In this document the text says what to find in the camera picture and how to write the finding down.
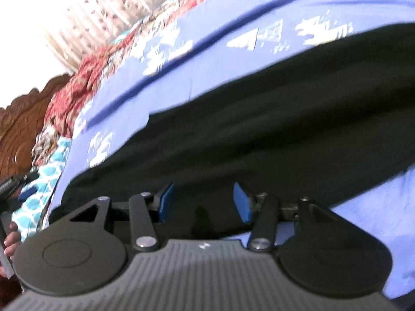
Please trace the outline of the person's left hand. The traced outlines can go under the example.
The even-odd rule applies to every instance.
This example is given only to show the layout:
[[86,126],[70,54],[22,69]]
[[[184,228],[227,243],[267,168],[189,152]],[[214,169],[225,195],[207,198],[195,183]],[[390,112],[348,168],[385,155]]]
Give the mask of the person's left hand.
[[6,248],[4,249],[4,255],[9,260],[13,260],[16,249],[19,247],[21,243],[21,233],[18,230],[18,226],[14,222],[10,223],[9,230],[10,232],[4,240],[4,245],[6,246]]

